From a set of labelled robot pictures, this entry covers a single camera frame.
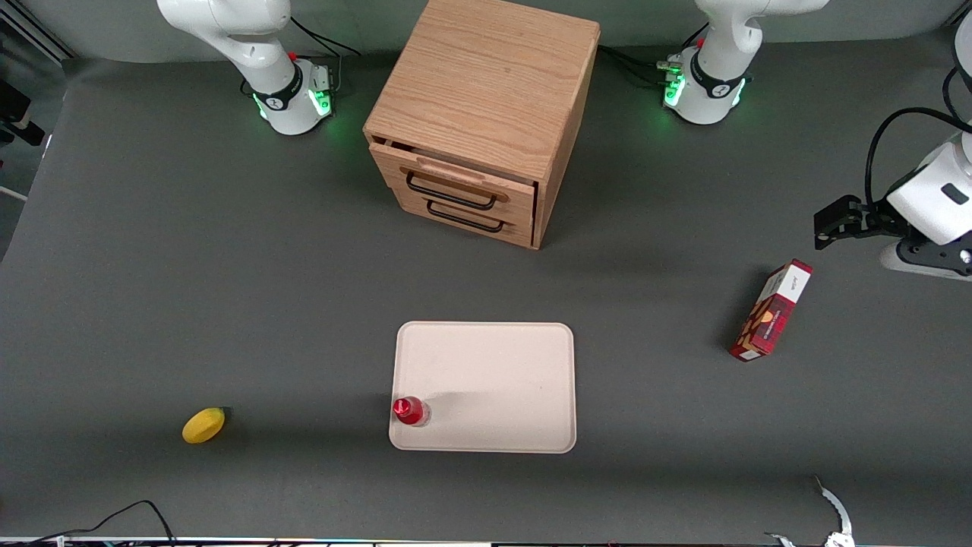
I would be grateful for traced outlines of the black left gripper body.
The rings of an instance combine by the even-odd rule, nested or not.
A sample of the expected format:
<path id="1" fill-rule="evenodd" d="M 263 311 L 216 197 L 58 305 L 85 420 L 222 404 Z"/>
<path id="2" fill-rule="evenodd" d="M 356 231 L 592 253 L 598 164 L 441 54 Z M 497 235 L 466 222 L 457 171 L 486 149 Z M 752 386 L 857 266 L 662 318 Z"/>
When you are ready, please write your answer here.
<path id="1" fill-rule="evenodd" d="M 888 202 L 878 200 L 862 202 L 853 200 L 849 206 L 848 215 L 853 217 L 848 232 L 851 238 L 875 238 L 875 236 L 889 236 L 889 238 L 905 238 L 908 236 L 908 221 Z"/>

